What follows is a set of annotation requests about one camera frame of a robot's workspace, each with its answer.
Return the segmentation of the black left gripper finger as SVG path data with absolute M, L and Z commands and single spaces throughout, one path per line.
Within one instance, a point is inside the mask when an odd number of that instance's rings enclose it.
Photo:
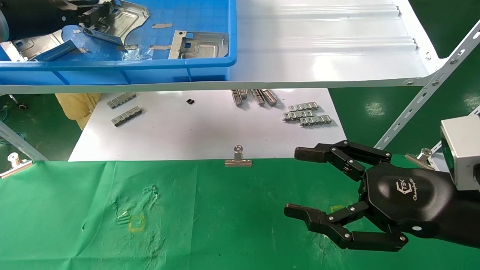
M 86 8 L 109 5 L 112 0 L 53 0 L 53 5 L 59 8 Z
M 78 7 L 79 25 L 91 27 L 106 17 L 112 10 L 112 4 L 90 4 Z

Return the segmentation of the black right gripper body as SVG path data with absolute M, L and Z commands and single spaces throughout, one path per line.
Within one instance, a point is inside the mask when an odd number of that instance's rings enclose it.
M 386 162 L 367 169 L 364 188 L 367 218 L 380 230 L 437 239 L 456 193 L 448 173 Z

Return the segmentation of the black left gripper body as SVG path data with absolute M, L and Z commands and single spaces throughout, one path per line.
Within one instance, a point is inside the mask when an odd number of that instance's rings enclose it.
M 66 0 L 7 0 L 6 40 L 49 35 L 80 23 L 78 7 Z

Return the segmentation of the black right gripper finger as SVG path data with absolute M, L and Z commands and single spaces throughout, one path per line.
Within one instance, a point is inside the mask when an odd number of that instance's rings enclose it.
M 386 232 L 354 232 L 345 225 L 363 217 L 370 218 L 369 205 L 365 201 L 343 207 L 331 214 L 297 204 L 286 204 L 286 217 L 305 222 L 307 230 L 327 236 L 341 249 L 398 252 L 408 243 L 408 238 L 397 229 Z
M 319 143 L 313 148 L 297 147 L 294 157 L 299 161 L 330 163 L 356 182 L 364 178 L 366 168 L 362 164 L 390 163 L 392 159 L 389 152 L 348 140 L 332 145 Z

